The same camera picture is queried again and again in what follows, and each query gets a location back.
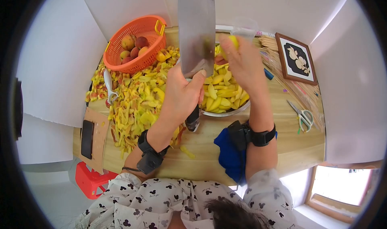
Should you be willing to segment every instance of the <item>patterned shirt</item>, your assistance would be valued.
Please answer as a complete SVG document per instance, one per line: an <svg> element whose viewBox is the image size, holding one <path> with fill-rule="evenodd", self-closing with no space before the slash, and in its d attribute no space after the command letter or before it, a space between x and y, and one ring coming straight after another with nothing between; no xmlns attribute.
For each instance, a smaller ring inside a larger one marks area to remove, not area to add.
<svg viewBox="0 0 387 229"><path fill-rule="evenodd" d="M208 199L225 198L263 214L273 228L300 228L291 194L275 169L255 173L243 199L215 181L154 178L141 183L135 175L122 173L82 212L77 228L162 229L168 228L173 211L181 211L186 228L211 229L213 213L204 205Z"/></svg>

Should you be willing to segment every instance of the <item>cleaver blade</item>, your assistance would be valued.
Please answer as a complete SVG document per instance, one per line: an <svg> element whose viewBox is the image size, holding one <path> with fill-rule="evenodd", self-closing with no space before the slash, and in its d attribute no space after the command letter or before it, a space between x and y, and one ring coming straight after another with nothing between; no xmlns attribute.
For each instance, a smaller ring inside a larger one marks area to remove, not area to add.
<svg viewBox="0 0 387 229"><path fill-rule="evenodd" d="M201 69L214 74L215 0L178 0L181 70L192 78Z"/></svg>

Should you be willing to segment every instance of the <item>flower picture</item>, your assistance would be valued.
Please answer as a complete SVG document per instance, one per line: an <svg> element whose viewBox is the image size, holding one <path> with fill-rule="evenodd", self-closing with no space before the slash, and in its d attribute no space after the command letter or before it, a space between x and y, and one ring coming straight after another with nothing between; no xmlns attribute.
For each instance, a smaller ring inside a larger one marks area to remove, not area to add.
<svg viewBox="0 0 387 229"><path fill-rule="evenodd" d="M279 33L276 40L284 78L317 85L308 46Z"/></svg>

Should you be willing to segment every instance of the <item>wrist-mounted camera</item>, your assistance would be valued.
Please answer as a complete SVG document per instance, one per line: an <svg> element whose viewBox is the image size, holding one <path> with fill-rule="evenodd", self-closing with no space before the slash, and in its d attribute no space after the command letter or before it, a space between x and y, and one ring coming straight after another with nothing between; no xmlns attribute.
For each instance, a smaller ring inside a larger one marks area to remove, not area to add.
<svg viewBox="0 0 387 229"><path fill-rule="evenodd" d="M239 121L234 121L228 127L228 132L232 143L238 151L247 149L247 145L252 142L254 146L264 147L276 135L276 125L271 131L254 132L248 123L241 124Z"/></svg>
<svg viewBox="0 0 387 229"><path fill-rule="evenodd" d="M164 160L163 157L167 153L168 146L164 150L162 150L160 153L157 153L151 145L149 145L146 135L148 133L148 130L143 131L141 133L140 137L138 138L138 147L143 152L142 158L137 163L137 168L143 172L144 174L149 174L156 168L160 167L162 161Z"/></svg>

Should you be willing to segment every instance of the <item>bamboo skewer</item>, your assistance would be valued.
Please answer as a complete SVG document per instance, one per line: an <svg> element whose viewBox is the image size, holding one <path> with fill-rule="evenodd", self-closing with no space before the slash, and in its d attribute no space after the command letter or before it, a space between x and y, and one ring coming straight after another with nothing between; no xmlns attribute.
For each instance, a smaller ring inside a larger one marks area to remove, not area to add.
<svg viewBox="0 0 387 229"><path fill-rule="evenodd" d="M321 96L316 96L316 93L320 95L319 86L313 86L298 81L284 79L276 39L268 36L262 37L260 40L261 42L263 41L263 47L259 49L263 52L266 52L268 57L271 59L268 60L265 57L262 57L262 62L274 74L276 80L298 101L301 107L312 112L314 124L320 131L323 131L325 129L324 115L319 112L317 106L317 102L319 102ZM276 44L276 50L271 45L273 42Z"/></svg>

